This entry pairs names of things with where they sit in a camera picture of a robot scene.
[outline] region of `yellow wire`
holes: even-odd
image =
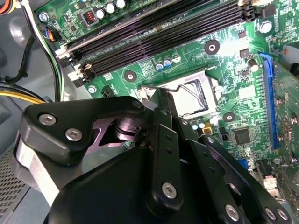
[[[21,93],[18,93],[18,92],[0,91],[0,96],[15,97],[15,98],[18,98],[18,99],[26,100],[26,101],[31,102],[33,104],[43,104],[43,103],[45,103],[40,99],[30,97],[30,96],[26,96],[25,94],[21,94]]]
[[[11,6],[11,10],[8,13],[11,13],[12,11],[14,11],[16,6],[16,0],[13,0],[13,5]]]

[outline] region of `expansion slot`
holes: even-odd
[[[278,148],[277,129],[275,120],[275,105],[273,93],[273,60],[270,55],[259,52],[259,55],[265,59],[264,61],[264,84],[268,111],[269,135],[272,147]]]
[[[136,43],[119,48],[84,65],[89,68],[84,77],[85,82],[115,69],[162,53],[178,45],[217,30],[245,21],[243,9],[237,2],[227,2],[220,7],[209,10],[197,17],[185,21],[167,30],[160,31]]]
[[[164,9],[158,10],[153,15],[130,24],[128,27],[124,27],[116,32],[104,36],[103,38],[100,38],[97,41],[81,47],[74,52],[75,59],[80,60],[81,57],[88,56],[105,47],[123,41],[124,39],[134,38],[140,33],[154,29],[166,21],[169,21],[173,18],[178,18],[179,16],[184,15],[191,10],[195,10],[198,7],[203,7],[211,3],[219,3],[219,0],[184,0],[174,5],[170,5]]]

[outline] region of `black mechanical arm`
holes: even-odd
[[[97,164],[105,147],[128,140],[135,146]],[[196,138],[163,89],[143,104],[115,97],[28,107],[12,166],[50,204],[45,224],[292,223],[213,136]]]

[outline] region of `capacitor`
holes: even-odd
[[[163,62],[163,66],[167,69],[170,68],[171,67],[171,59],[166,58]]]
[[[163,66],[163,62],[159,61],[159,62],[157,63],[157,65],[156,65],[156,69],[157,69],[158,71],[162,71],[163,68],[164,68],[164,66]]]
[[[259,69],[258,64],[256,63],[255,59],[248,60],[247,65],[252,72],[256,72]]]
[[[202,129],[206,127],[205,121],[203,119],[198,119],[198,126]]]
[[[195,120],[191,121],[191,127],[193,130],[197,130],[198,129],[197,121],[195,121]]]
[[[116,1],[116,7],[118,7],[119,9],[124,9],[125,7],[127,7],[127,5],[128,5],[127,0],[117,0]]]
[[[266,34],[272,30],[272,22],[271,21],[265,21],[260,25],[260,32],[262,34]]]
[[[99,20],[102,20],[102,19],[105,17],[106,12],[105,12],[104,9],[99,8],[99,9],[96,11],[95,14],[97,15],[97,18],[98,18]]]
[[[105,7],[106,12],[109,14],[112,14],[116,11],[116,6],[113,2],[108,2],[106,7]]]

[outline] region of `ventilation grille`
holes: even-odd
[[[0,223],[4,223],[15,210],[29,189],[15,177],[10,168],[13,149],[7,150],[0,158]]]

